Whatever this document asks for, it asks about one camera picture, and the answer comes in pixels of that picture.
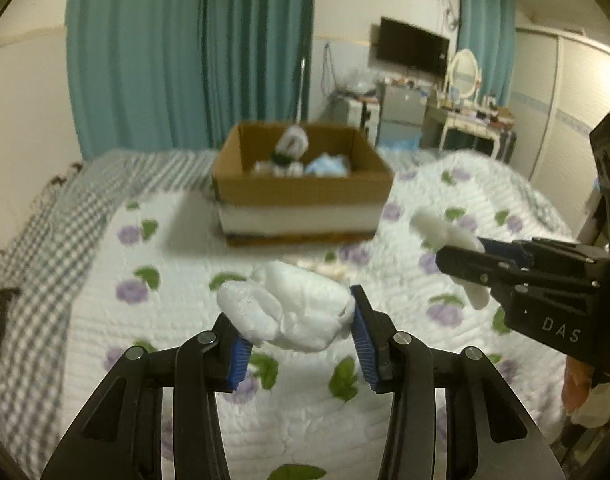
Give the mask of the orange gloved right hand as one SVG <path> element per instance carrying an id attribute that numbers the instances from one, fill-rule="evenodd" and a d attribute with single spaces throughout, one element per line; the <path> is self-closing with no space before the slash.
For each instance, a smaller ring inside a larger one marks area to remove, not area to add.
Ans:
<path id="1" fill-rule="evenodd" d="M 610 422 L 610 374 L 608 382 L 593 386 L 595 367 L 570 356 L 566 359 L 561 400 L 571 422 L 596 429 Z"/>

